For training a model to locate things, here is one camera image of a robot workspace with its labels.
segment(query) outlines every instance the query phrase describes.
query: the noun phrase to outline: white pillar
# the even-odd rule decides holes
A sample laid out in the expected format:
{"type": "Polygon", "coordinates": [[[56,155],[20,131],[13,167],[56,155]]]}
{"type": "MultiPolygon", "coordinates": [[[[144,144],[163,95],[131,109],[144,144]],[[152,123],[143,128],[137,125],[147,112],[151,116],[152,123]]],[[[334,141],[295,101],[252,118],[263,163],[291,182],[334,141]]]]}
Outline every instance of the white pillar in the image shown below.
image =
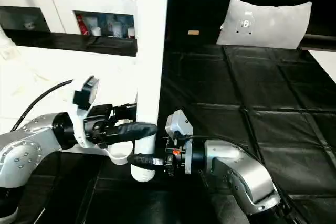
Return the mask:
{"type": "MultiPolygon", "coordinates": [[[[164,34],[167,0],[136,0],[138,53],[136,69],[138,82],[138,122],[157,124],[161,86],[164,34]]],[[[155,137],[135,142],[135,153],[152,154],[155,137]]],[[[132,176],[140,181],[150,181],[155,171],[131,166],[132,176]]]]}

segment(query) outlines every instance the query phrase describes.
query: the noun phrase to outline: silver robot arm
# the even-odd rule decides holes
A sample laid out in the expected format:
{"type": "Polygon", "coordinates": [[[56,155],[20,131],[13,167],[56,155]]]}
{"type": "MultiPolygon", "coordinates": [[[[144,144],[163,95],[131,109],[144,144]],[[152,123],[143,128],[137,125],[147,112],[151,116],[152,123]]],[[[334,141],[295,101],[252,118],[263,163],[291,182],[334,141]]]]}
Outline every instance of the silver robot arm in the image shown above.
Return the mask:
{"type": "Polygon", "coordinates": [[[32,171],[61,145],[53,132],[58,114],[42,115],[17,131],[0,135],[0,187],[20,187],[32,171]]]}
{"type": "Polygon", "coordinates": [[[98,88],[94,76],[73,81],[67,112],[39,116],[22,128],[0,135],[0,224],[12,223],[24,185],[33,170],[52,152],[75,144],[105,149],[156,134],[155,124],[136,122],[136,104],[92,106],[98,88]],[[122,119],[132,120],[115,126],[122,119]]]}
{"type": "Polygon", "coordinates": [[[225,178],[246,215],[254,215],[280,203],[280,196],[265,167],[244,150],[221,140],[205,142],[206,171],[225,178]]]}
{"type": "Polygon", "coordinates": [[[164,167],[170,176],[203,169],[228,182],[249,219],[256,217],[256,223],[286,223],[268,220],[269,215],[278,220],[277,216],[273,218],[272,211],[280,209],[280,195],[263,164],[243,148],[223,140],[206,140],[197,145],[200,141],[192,139],[193,128],[182,110],[168,117],[166,131],[169,139],[165,156],[134,154],[129,163],[146,169],[164,167]]]}

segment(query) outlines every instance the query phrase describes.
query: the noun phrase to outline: black padded floor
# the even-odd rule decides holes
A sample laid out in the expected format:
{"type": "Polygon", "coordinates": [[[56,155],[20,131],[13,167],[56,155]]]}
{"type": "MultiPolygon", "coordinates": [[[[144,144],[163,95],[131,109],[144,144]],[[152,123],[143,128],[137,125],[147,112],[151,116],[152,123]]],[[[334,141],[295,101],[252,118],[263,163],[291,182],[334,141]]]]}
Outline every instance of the black padded floor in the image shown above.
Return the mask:
{"type": "MultiPolygon", "coordinates": [[[[260,155],[311,223],[336,223],[336,84],[307,51],[169,48],[158,148],[177,109],[194,134],[228,136],[260,155]]],[[[247,223],[227,185],[209,175],[157,174],[142,184],[106,157],[63,153],[61,163],[38,223],[247,223]]],[[[56,164],[49,157],[32,176],[17,223],[41,210],[56,164]]]]}

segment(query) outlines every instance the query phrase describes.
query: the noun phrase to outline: white cushion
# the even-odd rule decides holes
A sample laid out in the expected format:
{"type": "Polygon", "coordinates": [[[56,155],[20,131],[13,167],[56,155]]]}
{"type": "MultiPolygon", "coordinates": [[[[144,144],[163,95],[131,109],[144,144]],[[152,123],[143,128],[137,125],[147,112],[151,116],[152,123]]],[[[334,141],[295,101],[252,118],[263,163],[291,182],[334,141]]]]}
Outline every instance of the white cushion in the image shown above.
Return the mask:
{"type": "Polygon", "coordinates": [[[296,49],[306,33],[311,5],[257,6],[230,0],[217,44],[296,49]]]}

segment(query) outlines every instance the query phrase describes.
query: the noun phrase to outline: white wall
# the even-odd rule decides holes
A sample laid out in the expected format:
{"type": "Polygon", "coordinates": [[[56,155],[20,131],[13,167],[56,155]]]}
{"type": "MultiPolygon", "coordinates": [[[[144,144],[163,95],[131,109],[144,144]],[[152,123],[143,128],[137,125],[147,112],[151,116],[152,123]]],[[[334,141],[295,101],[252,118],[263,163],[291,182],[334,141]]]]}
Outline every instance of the white wall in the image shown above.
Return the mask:
{"type": "MultiPolygon", "coordinates": [[[[100,78],[95,104],[135,102],[135,57],[33,47],[18,49],[21,55],[15,59],[0,57],[0,134],[8,132],[44,91],[81,76],[93,74],[100,78]]],[[[27,119],[65,111],[70,98],[69,86],[62,87],[43,98],[27,119]]]]}

